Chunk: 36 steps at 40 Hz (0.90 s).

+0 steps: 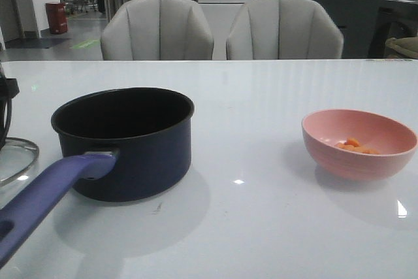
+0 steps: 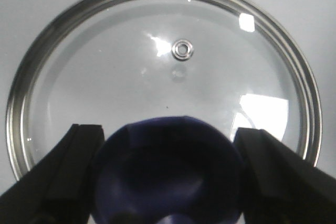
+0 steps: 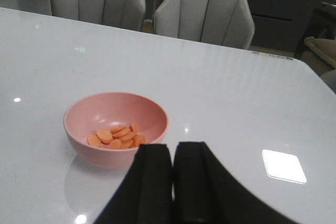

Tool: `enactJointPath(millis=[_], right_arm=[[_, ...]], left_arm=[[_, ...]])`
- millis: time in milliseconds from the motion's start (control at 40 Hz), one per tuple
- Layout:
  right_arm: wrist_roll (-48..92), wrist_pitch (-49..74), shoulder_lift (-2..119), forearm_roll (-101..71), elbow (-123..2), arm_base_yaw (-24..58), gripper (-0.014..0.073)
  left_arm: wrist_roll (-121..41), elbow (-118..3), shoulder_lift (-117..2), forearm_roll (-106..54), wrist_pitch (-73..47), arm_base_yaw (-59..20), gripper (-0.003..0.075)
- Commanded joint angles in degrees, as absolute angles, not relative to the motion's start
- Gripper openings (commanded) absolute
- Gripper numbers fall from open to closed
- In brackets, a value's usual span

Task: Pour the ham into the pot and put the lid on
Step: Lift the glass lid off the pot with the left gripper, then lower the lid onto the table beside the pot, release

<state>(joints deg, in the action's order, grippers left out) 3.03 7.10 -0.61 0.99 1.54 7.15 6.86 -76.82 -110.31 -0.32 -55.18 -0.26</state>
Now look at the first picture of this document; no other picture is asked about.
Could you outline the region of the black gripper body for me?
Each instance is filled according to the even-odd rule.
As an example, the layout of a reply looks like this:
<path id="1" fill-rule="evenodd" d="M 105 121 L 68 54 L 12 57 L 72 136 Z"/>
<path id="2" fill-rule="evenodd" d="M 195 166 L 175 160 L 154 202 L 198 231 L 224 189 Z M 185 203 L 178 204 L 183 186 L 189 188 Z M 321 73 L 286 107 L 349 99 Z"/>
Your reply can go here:
<path id="1" fill-rule="evenodd" d="M 7 78 L 1 65 L 1 100 L 13 99 L 19 94 L 18 82 L 15 78 Z"/>

